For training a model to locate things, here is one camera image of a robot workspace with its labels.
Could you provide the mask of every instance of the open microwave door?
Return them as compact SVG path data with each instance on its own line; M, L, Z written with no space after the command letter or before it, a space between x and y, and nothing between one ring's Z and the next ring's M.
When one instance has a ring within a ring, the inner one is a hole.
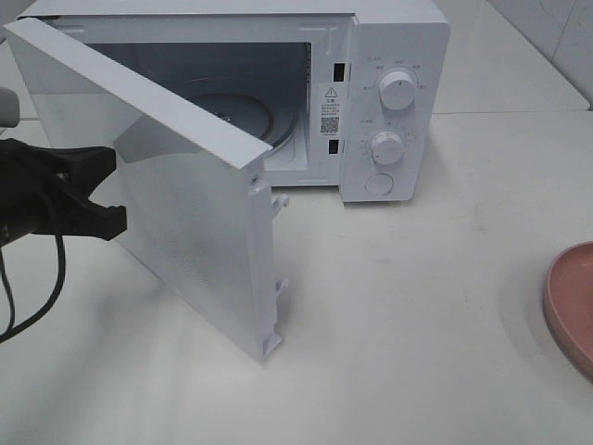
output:
M265 358L280 342L272 219L284 204L262 177L270 147L38 19L6 30L52 146L118 152L93 198L126 206L121 244Z

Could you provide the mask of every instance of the power knob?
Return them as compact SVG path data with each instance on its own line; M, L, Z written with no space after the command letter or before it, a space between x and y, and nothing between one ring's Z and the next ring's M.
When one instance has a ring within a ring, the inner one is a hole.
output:
M379 82L379 96L385 108L398 110L409 106L416 97L416 79L413 75L397 70Z
M372 159L377 164L395 164L404 156L405 150L404 141L397 133L382 132L371 140Z

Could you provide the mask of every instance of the cable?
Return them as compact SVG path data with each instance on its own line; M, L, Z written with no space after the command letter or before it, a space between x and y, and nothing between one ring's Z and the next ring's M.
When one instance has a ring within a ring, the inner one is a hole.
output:
M54 229L54 236L56 238L56 249L57 249L57 279L56 284L54 285L54 290L52 291L49 299L44 304L44 306L39 309L36 313L34 313L31 317L29 317L24 322L17 324L16 326L10 326L6 332L0 334L0 343L4 343L5 341L11 339L15 335L21 333L28 327L31 327L33 324L37 323L44 315L46 315L50 309L54 306L57 301L57 297L59 296L60 292L62 291L62 287L64 286L64 281L66 279L66 250L64 249L64 239L62 234L59 230L59 223L57 218L56 208L52 204L51 199L42 189L35 178L32 178L26 171L23 169L18 162L13 160L11 156L6 156L8 162L12 165L12 167L17 170L21 175L24 175L28 179L30 179L37 189L37 195L43 201L47 213L49 214L49 221ZM6 287L7 280L5 283L5 288L10 289L10 285Z
M2 254L2 248L0 248L0 275L2 275L2 285L4 286L4 290L6 291L6 297L8 298L8 306L10 306L10 320L8 321L8 327L6 328L7 331L12 329L12 326L15 325L15 300L12 297L12 288L10 287L10 283L8 282L8 277L6 276L6 268L4 265L4 255Z

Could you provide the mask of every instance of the sticker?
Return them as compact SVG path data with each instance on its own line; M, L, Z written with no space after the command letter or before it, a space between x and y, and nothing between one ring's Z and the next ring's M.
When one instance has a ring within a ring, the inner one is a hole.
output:
M329 82L319 84L319 107L321 121L320 134L325 137L337 137L344 125L341 122L344 83Z

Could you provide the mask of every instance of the white countertop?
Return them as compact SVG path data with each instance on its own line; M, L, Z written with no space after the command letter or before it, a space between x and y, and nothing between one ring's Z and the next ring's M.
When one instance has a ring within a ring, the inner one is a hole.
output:
M41 144L38 125L5 136ZM68 239L56 307L0 347L0 441L590 444L593 385L541 290L593 237L591 140L589 112L437 115L411 203L292 190L274 222L285 342L263 365L116 243ZM24 317L52 239L5 253Z
M587 101L486 0L436 0L451 23L435 113L585 110ZM6 43L0 84L37 113Z

